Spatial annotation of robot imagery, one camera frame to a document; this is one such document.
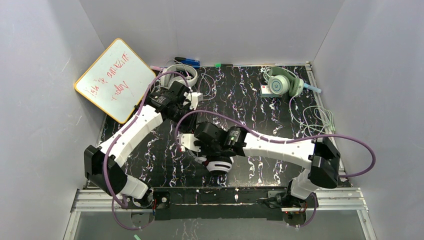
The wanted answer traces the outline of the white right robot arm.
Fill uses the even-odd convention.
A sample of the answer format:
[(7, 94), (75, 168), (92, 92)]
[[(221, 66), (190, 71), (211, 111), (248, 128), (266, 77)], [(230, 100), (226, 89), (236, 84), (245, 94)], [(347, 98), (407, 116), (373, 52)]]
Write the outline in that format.
[(227, 174), (234, 156), (266, 157), (302, 167), (303, 171), (289, 181), (285, 193), (265, 200), (273, 208), (300, 206), (317, 189), (338, 186), (341, 154), (327, 137), (292, 143), (288, 138), (263, 136), (240, 126), (224, 130), (202, 122), (193, 133), (181, 136), (180, 143), (214, 175)]

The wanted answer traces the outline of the black and white headphones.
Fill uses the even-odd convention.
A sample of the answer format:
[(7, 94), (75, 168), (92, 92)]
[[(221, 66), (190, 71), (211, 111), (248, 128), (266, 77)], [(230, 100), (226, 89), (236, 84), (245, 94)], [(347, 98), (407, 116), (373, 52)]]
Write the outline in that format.
[(194, 160), (202, 164), (213, 176), (228, 174), (234, 164), (234, 160), (228, 156), (198, 156)]

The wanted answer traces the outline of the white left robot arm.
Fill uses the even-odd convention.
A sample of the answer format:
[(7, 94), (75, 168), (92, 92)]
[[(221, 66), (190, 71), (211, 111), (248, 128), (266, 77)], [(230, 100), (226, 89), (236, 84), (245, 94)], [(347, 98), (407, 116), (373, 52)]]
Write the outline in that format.
[(164, 121), (180, 123), (185, 133), (196, 126), (196, 115), (182, 119), (194, 111), (204, 98), (200, 92), (191, 92), (180, 82), (169, 88), (149, 93), (135, 115), (112, 137), (84, 151), (85, 177), (110, 196), (125, 195), (145, 199), (151, 188), (144, 181), (128, 175), (122, 169), (129, 155), (142, 140)]

